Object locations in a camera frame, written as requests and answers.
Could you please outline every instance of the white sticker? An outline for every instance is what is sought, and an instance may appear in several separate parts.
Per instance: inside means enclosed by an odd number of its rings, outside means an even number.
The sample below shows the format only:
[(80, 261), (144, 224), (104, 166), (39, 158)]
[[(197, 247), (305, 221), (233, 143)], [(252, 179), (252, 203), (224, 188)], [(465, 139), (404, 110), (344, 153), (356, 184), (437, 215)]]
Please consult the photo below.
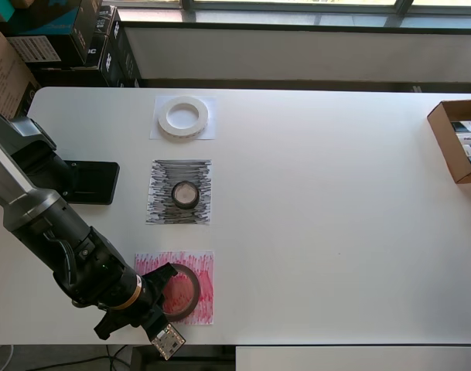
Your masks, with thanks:
[(61, 61), (46, 36), (7, 37), (7, 40), (26, 63)]

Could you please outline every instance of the white table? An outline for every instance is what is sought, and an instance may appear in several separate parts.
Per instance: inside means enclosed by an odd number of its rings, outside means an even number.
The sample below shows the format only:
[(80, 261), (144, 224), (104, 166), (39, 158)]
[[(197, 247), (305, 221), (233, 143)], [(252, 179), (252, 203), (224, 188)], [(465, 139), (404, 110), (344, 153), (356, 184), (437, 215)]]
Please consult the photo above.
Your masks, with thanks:
[[(217, 98), (217, 138), (148, 139), (156, 95)], [(426, 116), (456, 94), (41, 90), (29, 116), (62, 158), (121, 166), (111, 206), (75, 206), (133, 263), (212, 250), (214, 324), (190, 344), (471, 343), (471, 185), (456, 185)], [(145, 225), (153, 159), (211, 158), (210, 225)], [(100, 343), (2, 228), (0, 343)], [(145, 344), (130, 327), (109, 342)]]

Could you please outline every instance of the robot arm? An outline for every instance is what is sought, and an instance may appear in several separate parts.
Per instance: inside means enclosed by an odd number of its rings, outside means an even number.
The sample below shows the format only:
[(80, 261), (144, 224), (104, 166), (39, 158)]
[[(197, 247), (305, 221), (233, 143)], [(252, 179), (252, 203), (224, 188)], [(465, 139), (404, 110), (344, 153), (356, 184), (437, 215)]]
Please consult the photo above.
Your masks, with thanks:
[(100, 339), (132, 325), (143, 327), (166, 359), (183, 345), (162, 311), (162, 291), (176, 269), (166, 264), (138, 275), (57, 191), (35, 187), (1, 145), (0, 205), (4, 227), (53, 271), (73, 304), (106, 311), (94, 329)]

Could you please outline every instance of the white tape roll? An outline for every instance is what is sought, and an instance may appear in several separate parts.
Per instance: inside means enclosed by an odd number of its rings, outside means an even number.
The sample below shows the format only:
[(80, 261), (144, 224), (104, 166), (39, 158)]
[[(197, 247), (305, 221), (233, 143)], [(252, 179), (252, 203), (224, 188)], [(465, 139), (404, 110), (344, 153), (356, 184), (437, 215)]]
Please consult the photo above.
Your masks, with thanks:
[[(168, 113), (179, 105), (189, 105), (197, 110), (199, 118), (196, 123), (189, 128), (175, 128), (168, 121)], [(189, 138), (198, 135), (207, 125), (208, 111), (206, 105), (199, 99), (193, 97), (178, 97), (169, 100), (163, 106), (158, 116), (159, 127), (166, 133), (177, 138)]]

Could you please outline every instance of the paper with red scribbles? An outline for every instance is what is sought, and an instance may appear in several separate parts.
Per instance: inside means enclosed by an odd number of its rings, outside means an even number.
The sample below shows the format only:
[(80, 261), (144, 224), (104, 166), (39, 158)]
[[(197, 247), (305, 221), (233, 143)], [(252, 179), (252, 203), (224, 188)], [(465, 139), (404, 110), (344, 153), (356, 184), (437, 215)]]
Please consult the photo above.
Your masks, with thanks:
[[(194, 311), (179, 323), (186, 325), (212, 325), (213, 324), (213, 252), (200, 251), (169, 251), (163, 253), (136, 254), (135, 270), (140, 274), (146, 274), (166, 263), (183, 264), (190, 268), (197, 276), (200, 284), (200, 296)], [(178, 274), (170, 281), (175, 283), (182, 280)], [(174, 312), (175, 302), (166, 302), (163, 310), (168, 313)]]

